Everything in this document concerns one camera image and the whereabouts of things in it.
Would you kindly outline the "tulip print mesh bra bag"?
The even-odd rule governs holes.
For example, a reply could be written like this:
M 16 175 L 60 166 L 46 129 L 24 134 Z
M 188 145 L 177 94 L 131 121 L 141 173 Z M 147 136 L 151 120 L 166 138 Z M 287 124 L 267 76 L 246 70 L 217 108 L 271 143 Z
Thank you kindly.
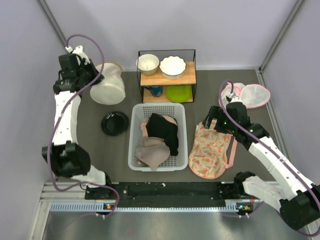
M 231 134 L 214 129 L 216 120 L 207 129 L 196 125 L 192 150 L 188 157 L 190 170 L 203 179 L 213 180 L 234 165 L 238 142 Z

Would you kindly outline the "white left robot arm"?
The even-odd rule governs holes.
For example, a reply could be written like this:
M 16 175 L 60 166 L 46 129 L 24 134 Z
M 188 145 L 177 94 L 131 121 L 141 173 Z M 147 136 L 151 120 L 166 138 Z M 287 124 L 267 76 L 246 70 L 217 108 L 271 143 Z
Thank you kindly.
M 102 198 L 109 198 L 114 187 L 107 174 L 95 168 L 89 153 L 79 145 L 77 138 L 78 110 L 82 92 L 103 80 L 92 60 L 73 50 L 58 58 L 60 71 L 53 85 L 55 117 L 49 143 L 41 150 L 53 183 L 56 177 L 73 179 L 87 185 Z

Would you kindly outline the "black garment in basket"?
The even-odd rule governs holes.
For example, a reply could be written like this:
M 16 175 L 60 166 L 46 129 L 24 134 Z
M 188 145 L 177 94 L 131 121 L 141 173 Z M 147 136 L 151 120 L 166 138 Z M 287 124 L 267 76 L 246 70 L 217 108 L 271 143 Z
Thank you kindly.
M 146 123 L 146 130 L 149 137 L 163 139 L 166 146 L 169 147 L 171 156 L 178 155 L 178 123 L 175 118 L 152 113 Z

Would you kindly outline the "white mesh laundry bag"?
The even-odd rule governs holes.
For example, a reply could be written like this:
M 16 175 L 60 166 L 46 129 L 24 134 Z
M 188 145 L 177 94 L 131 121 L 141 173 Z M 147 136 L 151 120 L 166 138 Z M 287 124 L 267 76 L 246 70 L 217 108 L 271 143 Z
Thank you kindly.
M 125 84 L 121 78 L 122 68 L 112 62 L 96 65 L 95 68 L 99 72 L 102 66 L 104 79 L 91 87 L 90 97 L 102 105 L 119 104 L 126 97 Z

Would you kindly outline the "cream round bowl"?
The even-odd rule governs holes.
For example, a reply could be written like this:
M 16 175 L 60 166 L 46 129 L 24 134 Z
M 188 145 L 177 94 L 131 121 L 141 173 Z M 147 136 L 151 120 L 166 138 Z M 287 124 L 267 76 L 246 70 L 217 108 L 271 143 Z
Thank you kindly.
M 151 76 L 159 68 L 159 58 L 153 54 L 143 54 L 136 60 L 138 70 L 145 76 Z

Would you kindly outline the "white plastic laundry basket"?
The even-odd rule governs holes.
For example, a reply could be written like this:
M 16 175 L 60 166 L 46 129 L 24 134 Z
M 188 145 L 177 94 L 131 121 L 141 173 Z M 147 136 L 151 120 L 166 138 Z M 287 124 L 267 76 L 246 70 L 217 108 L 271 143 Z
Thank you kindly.
M 174 172 L 188 165 L 185 108 L 180 103 L 140 103 L 133 107 L 128 166 L 141 172 Z

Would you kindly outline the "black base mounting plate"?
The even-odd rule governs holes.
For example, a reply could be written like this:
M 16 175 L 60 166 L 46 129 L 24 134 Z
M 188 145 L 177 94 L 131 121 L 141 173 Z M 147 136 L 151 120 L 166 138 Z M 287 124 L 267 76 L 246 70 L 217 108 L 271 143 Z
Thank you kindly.
M 112 186 L 121 207 L 210 207 L 223 200 L 249 200 L 222 182 L 120 182 Z

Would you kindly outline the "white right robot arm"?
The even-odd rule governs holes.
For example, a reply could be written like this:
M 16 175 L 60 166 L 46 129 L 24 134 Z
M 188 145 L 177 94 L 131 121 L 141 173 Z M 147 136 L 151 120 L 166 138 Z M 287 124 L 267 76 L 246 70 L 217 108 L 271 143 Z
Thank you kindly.
M 293 230 L 300 230 L 320 218 L 320 187 L 297 170 L 278 149 L 269 133 L 251 123 L 245 105 L 231 102 L 226 107 L 211 106 L 203 121 L 207 129 L 231 134 L 256 157 L 276 180 L 272 185 L 250 171 L 234 178 L 233 192 L 239 198 L 254 196 L 273 207 Z

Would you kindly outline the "pink trimmed mesh laundry bag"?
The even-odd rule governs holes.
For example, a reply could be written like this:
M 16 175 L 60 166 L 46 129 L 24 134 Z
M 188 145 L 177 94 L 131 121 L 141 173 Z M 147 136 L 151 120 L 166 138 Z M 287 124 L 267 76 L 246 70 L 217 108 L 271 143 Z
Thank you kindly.
M 240 97 L 242 103 L 245 105 L 247 109 L 259 108 L 261 106 L 266 105 L 270 98 L 271 93 L 264 86 L 259 84 L 248 84 L 244 85 L 243 83 L 227 83 L 224 89 L 221 91 L 221 100 L 218 101 L 219 106 L 224 106 L 228 104 L 226 100 L 226 96 L 229 93 L 235 93 Z

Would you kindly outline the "green plastic plate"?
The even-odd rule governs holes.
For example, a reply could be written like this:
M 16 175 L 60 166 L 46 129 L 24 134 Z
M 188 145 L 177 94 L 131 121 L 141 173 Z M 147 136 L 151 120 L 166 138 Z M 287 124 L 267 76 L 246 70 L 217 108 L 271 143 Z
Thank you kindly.
M 171 85 L 165 89 L 165 95 L 171 102 L 184 103 L 192 96 L 191 85 Z

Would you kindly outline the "white scalloped bowl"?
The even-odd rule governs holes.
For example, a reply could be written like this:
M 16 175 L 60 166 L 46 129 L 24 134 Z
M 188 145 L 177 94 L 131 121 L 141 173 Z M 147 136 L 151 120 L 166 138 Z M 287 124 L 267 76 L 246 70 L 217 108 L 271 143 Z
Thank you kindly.
M 169 56 L 160 62 L 159 69 L 166 79 L 177 80 L 185 73 L 187 63 L 179 56 Z

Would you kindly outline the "beige bra in basket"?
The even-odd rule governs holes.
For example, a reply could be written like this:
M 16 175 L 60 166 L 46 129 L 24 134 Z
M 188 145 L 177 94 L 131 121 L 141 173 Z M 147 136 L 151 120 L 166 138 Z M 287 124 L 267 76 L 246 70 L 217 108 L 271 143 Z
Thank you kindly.
M 154 172 L 171 155 L 170 149 L 164 140 L 157 137 L 149 137 L 146 129 L 148 119 L 142 122 L 140 128 L 142 137 L 140 138 L 135 150 L 135 157 L 139 165 L 150 167 Z

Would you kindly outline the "blue mug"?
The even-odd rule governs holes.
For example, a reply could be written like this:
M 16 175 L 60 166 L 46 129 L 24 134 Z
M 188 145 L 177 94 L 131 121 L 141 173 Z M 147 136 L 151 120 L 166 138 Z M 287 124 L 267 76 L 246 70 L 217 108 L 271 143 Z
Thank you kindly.
M 163 94 L 163 86 L 146 86 L 145 87 L 153 97 L 159 98 Z

